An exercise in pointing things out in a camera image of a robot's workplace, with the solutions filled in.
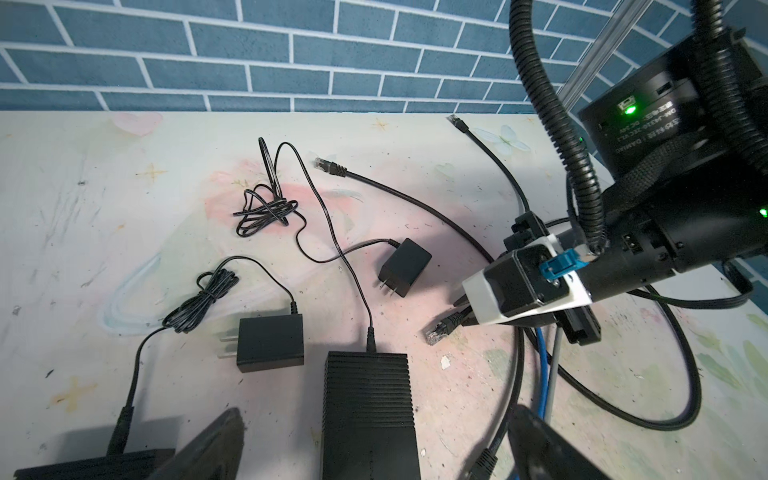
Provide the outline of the black network switch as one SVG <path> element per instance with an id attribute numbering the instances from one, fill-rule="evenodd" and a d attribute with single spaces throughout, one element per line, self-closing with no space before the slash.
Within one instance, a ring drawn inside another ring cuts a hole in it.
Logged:
<path id="1" fill-rule="evenodd" d="M 331 351 L 324 374 L 323 479 L 419 479 L 408 357 Z"/>
<path id="2" fill-rule="evenodd" d="M 147 479 L 153 472 L 168 462 L 174 454 L 174 449 L 152 449 L 120 455 L 108 455 L 19 469 L 14 472 L 14 479 Z"/>

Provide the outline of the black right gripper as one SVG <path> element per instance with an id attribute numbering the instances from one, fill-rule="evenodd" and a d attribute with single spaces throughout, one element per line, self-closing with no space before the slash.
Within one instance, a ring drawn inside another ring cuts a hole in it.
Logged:
<path id="1" fill-rule="evenodd" d="M 706 67 L 687 37 L 580 112 L 614 180 L 602 194 L 607 243 L 594 261 L 579 254 L 577 217 L 556 237 L 584 263 L 576 273 L 592 303 L 646 298 L 656 281 L 767 250 L 767 167 L 737 131 L 749 120 L 766 132 L 767 80 L 736 33 L 715 46 L 729 67 Z M 547 235 L 538 219 L 520 219 L 507 245 Z M 524 327 L 563 321 L 571 341 L 592 343 L 590 305 L 534 315 Z"/>

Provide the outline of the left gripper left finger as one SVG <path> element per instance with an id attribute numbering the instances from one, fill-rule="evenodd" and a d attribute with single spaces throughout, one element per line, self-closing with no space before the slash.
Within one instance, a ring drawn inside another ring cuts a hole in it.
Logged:
<path id="1" fill-rule="evenodd" d="M 237 407 L 225 410 L 149 479 L 235 479 L 245 424 Z"/>

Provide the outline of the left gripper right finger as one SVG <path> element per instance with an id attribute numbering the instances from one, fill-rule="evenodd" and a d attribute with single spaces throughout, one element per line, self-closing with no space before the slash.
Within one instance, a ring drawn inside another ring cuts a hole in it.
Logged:
<path id="1" fill-rule="evenodd" d="M 608 479 L 596 465 L 524 405 L 516 405 L 511 410 L 508 434 L 520 479 Z"/>

